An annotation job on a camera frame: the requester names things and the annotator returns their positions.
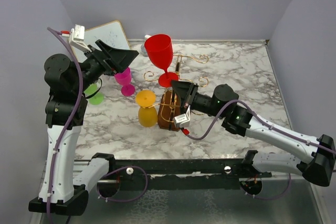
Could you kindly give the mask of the yellow wine glass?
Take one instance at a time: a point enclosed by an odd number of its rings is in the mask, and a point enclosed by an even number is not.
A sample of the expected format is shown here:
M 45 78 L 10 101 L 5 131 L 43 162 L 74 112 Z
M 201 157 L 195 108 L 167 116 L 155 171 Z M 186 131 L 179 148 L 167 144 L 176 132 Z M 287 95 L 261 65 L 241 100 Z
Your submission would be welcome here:
M 136 97 L 135 101 L 140 107 L 138 110 L 139 123 L 143 127 L 152 127 L 156 125 L 158 117 L 154 103 L 156 101 L 156 95 L 153 91 L 142 90 Z

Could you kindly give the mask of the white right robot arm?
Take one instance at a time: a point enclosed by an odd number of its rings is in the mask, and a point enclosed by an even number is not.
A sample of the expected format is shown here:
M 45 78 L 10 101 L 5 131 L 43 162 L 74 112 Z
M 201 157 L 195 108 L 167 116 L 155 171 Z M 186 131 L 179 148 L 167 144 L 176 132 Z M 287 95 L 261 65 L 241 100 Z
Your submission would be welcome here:
M 218 119 L 229 133 L 264 141 L 284 151 L 283 154 L 266 154 L 249 151 L 241 164 L 246 177 L 265 172 L 282 172 L 301 175 L 318 186 L 328 187 L 335 166 L 335 144 L 332 137 L 304 135 L 274 124 L 256 114 L 227 84 L 218 85 L 211 97 L 198 92 L 198 85 L 186 81 L 171 81 L 174 93 L 179 98 L 181 115 L 174 124 L 186 128 L 190 123 L 191 111 L 196 110 L 213 121 L 206 132 L 197 140 L 204 139 Z

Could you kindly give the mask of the red wine glass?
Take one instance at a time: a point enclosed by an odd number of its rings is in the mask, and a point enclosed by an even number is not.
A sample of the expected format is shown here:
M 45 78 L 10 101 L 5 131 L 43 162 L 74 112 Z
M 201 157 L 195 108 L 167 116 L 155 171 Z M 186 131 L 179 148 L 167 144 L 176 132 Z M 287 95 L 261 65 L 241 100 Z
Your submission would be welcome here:
M 171 87 L 172 80 L 178 80 L 175 72 L 169 72 L 168 68 L 173 60 L 173 47 L 169 35 L 157 34 L 148 38 L 144 47 L 150 58 L 150 61 L 164 73 L 159 77 L 159 85 L 164 88 Z

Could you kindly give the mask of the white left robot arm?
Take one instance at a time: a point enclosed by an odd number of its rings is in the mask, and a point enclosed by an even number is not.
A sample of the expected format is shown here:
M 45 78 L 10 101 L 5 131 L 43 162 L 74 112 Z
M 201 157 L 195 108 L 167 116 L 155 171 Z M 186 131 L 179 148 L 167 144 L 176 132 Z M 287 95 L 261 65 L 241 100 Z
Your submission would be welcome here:
M 45 108 L 48 155 L 44 183 L 39 195 L 29 202 L 30 212 L 80 216 L 99 178 L 115 175 L 113 156 L 100 154 L 78 177 L 73 177 L 77 140 L 88 104 L 83 92 L 103 74 L 124 72 L 139 53 L 113 48 L 101 40 L 95 43 L 96 47 L 89 46 L 85 52 L 82 63 L 64 54 L 52 55 L 45 61 L 44 79 L 50 87 Z

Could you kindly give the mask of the green wine glass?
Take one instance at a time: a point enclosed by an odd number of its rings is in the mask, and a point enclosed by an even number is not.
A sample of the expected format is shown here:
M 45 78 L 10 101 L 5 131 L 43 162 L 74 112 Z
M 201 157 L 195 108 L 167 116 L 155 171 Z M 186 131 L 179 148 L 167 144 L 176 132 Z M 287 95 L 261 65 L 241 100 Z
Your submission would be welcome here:
M 85 91 L 84 91 L 85 97 L 92 105 L 99 105 L 104 100 L 104 95 L 98 91 L 98 86 L 96 83 L 90 85 Z

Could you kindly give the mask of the pink wine glass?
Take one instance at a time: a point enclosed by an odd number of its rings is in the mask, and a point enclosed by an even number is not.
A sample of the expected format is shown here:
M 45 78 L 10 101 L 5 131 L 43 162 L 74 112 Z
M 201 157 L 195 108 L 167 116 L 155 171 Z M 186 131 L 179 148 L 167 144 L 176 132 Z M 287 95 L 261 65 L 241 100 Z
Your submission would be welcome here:
M 124 72 L 114 75 L 116 82 L 121 85 L 121 93 L 123 96 L 129 97 L 135 93 L 135 87 L 131 84 L 131 69 L 127 67 Z

